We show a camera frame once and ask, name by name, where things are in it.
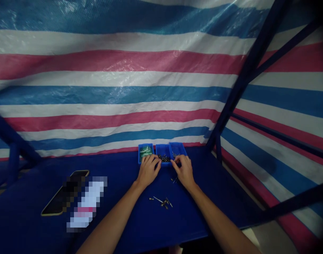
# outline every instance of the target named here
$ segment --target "striped tarp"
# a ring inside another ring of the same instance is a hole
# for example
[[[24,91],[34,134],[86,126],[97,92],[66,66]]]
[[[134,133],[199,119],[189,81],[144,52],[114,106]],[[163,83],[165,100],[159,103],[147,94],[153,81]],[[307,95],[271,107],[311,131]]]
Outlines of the striped tarp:
[[[292,7],[263,61],[312,20],[311,10]],[[323,149],[323,27],[253,80],[234,113]],[[323,159],[233,117],[221,145],[224,161],[270,207],[323,183]],[[279,222],[305,253],[323,236],[323,203]]]
[[[3,1],[0,114],[42,157],[202,145],[272,3]]]

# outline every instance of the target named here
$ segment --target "blue table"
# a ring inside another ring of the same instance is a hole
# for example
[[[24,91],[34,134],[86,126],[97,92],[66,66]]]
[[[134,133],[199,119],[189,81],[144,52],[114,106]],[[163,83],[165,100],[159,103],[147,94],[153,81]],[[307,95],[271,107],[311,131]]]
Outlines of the blue table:
[[[252,225],[261,210],[206,147],[186,148],[197,184],[240,228]],[[66,233],[69,213],[42,217],[42,209],[75,170],[107,176],[101,207],[82,233]],[[0,196],[0,252],[74,253],[137,178],[137,152],[46,159]],[[139,253],[205,237],[209,229],[176,173],[162,168],[138,199],[115,253]],[[173,208],[149,200],[167,197]]]

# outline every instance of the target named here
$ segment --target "smartphone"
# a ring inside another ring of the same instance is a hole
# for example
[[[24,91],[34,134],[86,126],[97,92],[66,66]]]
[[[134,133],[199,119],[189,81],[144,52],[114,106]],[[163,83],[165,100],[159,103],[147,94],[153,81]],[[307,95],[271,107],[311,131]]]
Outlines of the smartphone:
[[[66,212],[66,208],[81,191],[86,176],[90,173],[89,170],[77,170],[70,175],[68,181],[57,191],[53,198],[48,202],[41,212],[41,216],[61,215]]]

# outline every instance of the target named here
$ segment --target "person's left hand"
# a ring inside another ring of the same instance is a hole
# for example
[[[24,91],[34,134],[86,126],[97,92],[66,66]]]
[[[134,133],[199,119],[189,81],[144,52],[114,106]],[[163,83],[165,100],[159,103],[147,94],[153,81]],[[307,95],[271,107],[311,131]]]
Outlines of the person's left hand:
[[[157,177],[161,168],[161,159],[157,155],[148,155],[142,158],[137,183],[143,188],[149,186]]]

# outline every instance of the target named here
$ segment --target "compartment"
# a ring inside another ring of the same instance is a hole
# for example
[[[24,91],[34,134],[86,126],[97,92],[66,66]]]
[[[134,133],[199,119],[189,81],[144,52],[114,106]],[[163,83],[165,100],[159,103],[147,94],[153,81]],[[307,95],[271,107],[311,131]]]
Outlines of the compartment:
[[[141,164],[141,158],[140,158],[140,153],[142,152],[141,149],[144,148],[144,147],[150,147],[151,151],[152,151],[152,154],[154,154],[154,148],[153,148],[153,144],[150,143],[150,144],[140,144],[138,145],[138,164],[140,165]]]
[[[161,155],[164,156],[166,155],[167,157],[169,157],[170,159],[173,159],[172,157],[172,153],[171,153],[171,148],[169,146],[169,144],[159,144],[159,145],[155,145],[155,154],[156,155]],[[171,167],[172,163],[171,162],[162,162],[161,163],[161,167]]]
[[[169,143],[170,149],[171,149],[171,154],[172,154],[172,159],[174,160],[175,157],[173,156],[173,153],[175,153],[175,155],[181,155],[184,154],[185,156],[187,156],[186,150],[184,148],[183,143],[180,142],[170,142]]]

